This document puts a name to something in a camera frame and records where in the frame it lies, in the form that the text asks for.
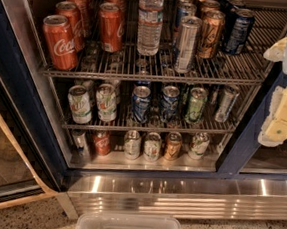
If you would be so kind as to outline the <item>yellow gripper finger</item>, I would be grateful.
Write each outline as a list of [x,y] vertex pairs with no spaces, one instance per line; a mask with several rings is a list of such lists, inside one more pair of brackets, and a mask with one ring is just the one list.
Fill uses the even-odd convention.
[[258,135],[263,146],[275,147],[287,140],[287,87],[277,86],[271,97],[269,115]]
[[287,37],[278,40],[274,45],[264,52],[263,57],[272,62],[282,61],[284,58],[284,52],[286,50]]

